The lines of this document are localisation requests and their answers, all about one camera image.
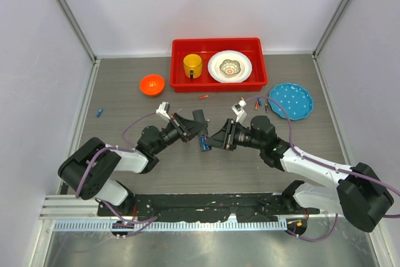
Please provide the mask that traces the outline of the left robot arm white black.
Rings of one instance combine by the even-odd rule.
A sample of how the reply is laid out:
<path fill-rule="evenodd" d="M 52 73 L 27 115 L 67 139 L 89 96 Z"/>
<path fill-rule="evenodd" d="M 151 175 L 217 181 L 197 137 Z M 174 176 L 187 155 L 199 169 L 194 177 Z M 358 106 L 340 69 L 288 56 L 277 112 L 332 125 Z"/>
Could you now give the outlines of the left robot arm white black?
<path fill-rule="evenodd" d="M 186 143 L 201 136 L 208 123 L 201 109 L 186 119 L 174 113 L 165 128 L 147 126 L 137 145 L 120 148 L 89 139 L 58 169 L 58 176 L 83 200 L 96 199 L 119 216 L 127 216 L 135 205 L 134 194 L 122 183 L 111 180 L 114 172 L 147 174 L 158 164 L 157 154 L 178 140 Z"/>

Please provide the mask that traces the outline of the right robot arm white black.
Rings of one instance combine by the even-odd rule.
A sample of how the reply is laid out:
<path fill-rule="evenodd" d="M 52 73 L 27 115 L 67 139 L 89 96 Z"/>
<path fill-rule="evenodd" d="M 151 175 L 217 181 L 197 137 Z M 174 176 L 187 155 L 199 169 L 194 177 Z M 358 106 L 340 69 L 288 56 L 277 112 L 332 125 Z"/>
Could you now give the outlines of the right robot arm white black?
<path fill-rule="evenodd" d="M 228 119 L 205 143 L 228 151 L 238 146 L 258 149 L 269 167 L 315 182 L 315 186 L 300 181 L 289 187 L 282 206 L 291 214 L 303 208 L 321 209 L 340 214 L 357 229 L 370 233 L 394 203 L 372 167 L 338 164 L 304 152 L 279 138 L 267 116 L 252 118 L 249 127 Z"/>

